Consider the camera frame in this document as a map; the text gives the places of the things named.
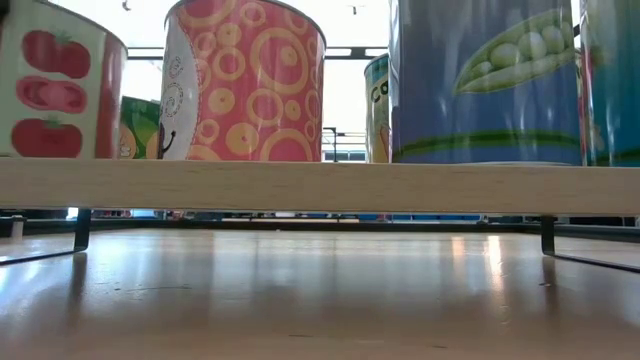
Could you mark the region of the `black overhead rig beam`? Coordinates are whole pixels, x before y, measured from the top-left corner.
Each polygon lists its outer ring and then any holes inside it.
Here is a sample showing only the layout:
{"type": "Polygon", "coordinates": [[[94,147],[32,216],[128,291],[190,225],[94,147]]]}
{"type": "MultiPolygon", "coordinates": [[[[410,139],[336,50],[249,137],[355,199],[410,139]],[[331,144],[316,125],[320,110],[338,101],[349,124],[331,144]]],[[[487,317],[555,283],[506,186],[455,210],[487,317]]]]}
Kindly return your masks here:
{"type": "MultiPolygon", "coordinates": [[[[327,47],[325,58],[327,60],[370,60],[388,52],[387,47],[327,47]]],[[[128,59],[140,61],[160,61],[163,59],[165,49],[162,47],[129,47],[128,59]]]]}

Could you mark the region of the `distant blue band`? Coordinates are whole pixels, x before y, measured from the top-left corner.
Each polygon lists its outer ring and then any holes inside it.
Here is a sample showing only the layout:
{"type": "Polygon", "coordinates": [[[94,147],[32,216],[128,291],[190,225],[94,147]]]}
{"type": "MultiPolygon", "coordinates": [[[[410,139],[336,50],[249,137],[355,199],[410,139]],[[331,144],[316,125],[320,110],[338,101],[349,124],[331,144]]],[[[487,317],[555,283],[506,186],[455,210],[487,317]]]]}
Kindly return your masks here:
{"type": "Polygon", "coordinates": [[[478,222],[481,215],[454,215],[454,214],[359,214],[360,222],[387,222],[387,223],[442,223],[442,222],[478,222]]]}

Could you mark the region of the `wooden shelf board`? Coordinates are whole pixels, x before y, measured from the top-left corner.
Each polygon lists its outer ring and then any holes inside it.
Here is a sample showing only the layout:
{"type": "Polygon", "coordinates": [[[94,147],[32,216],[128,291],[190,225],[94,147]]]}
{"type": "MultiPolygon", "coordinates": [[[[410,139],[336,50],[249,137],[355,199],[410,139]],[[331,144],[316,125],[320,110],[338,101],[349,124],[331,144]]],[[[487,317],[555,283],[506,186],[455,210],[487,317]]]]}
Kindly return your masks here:
{"type": "Polygon", "coordinates": [[[0,158],[0,208],[640,215],[640,168],[0,158]]]}

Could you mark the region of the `green sliced peaches can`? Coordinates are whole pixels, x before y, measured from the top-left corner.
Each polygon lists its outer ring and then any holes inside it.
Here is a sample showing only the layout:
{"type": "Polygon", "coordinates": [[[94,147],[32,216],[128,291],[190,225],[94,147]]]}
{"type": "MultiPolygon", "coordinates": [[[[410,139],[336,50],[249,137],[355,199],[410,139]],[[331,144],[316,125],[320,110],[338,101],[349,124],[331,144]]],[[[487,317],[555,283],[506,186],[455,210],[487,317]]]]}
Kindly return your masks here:
{"type": "Polygon", "coordinates": [[[120,159],[156,159],[160,104],[123,96],[119,125],[120,159]]]}

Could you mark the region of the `black aluminium table frame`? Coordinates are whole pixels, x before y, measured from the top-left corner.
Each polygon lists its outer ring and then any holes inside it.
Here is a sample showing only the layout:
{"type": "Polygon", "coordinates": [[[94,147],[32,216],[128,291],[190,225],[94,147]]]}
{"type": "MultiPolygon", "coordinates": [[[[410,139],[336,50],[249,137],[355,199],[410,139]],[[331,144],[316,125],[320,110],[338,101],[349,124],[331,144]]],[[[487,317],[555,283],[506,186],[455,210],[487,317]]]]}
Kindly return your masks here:
{"type": "MultiPolygon", "coordinates": [[[[421,224],[421,223],[347,223],[347,222],[259,222],[196,221],[152,219],[94,219],[93,231],[131,229],[237,230],[237,231],[309,231],[309,232],[413,232],[413,233],[522,233],[539,235],[539,224],[421,224]]],[[[640,228],[556,224],[557,237],[603,240],[640,245],[640,228]]]]}

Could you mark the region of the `blue peas can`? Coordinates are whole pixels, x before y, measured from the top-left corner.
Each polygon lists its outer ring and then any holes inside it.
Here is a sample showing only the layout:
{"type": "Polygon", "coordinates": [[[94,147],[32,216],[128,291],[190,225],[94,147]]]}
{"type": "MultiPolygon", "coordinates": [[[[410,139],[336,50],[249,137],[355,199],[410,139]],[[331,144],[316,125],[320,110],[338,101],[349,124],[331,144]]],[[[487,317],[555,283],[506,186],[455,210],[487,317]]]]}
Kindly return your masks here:
{"type": "Polygon", "coordinates": [[[396,163],[581,164],[571,0],[389,0],[396,163]]]}

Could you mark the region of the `yellow corn can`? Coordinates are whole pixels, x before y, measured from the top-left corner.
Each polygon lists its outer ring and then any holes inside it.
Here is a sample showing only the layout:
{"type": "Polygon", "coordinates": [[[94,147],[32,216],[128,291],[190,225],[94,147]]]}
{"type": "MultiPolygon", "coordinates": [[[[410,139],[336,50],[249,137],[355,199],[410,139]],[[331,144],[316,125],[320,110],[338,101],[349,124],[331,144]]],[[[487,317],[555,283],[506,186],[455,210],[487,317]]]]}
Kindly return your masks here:
{"type": "Polygon", "coordinates": [[[370,163],[390,161],[389,55],[372,59],[364,70],[366,83],[366,151],[370,163]]]}

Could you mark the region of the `teal tomato soup can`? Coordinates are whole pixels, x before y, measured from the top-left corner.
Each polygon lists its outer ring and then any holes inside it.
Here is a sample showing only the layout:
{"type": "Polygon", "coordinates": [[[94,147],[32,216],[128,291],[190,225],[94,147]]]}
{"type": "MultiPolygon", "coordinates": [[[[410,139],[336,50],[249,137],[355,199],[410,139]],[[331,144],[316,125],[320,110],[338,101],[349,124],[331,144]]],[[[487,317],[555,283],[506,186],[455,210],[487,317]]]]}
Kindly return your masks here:
{"type": "Polygon", "coordinates": [[[586,163],[640,168],[640,0],[581,0],[586,163]]]}

